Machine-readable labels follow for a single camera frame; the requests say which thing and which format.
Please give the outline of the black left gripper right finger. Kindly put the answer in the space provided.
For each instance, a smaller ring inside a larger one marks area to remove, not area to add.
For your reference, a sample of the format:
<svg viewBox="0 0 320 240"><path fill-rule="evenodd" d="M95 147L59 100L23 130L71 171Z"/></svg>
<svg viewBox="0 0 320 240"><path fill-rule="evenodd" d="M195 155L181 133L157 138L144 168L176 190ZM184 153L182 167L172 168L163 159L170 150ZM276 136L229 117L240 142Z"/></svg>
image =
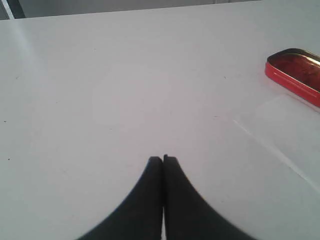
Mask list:
<svg viewBox="0 0 320 240"><path fill-rule="evenodd" d="M196 191L174 156L163 157L164 224L168 240L252 240Z"/></svg>

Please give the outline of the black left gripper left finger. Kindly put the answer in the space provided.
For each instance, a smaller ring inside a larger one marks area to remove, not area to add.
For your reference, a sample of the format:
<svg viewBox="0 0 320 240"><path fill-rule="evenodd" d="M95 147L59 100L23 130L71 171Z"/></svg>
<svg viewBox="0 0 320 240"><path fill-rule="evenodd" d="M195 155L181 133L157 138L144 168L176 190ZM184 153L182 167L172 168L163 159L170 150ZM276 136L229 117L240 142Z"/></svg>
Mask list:
<svg viewBox="0 0 320 240"><path fill-rule="evenodd" d="M163 161L152 156L122 203L81 240L160 240L163 224Z"/></svg>

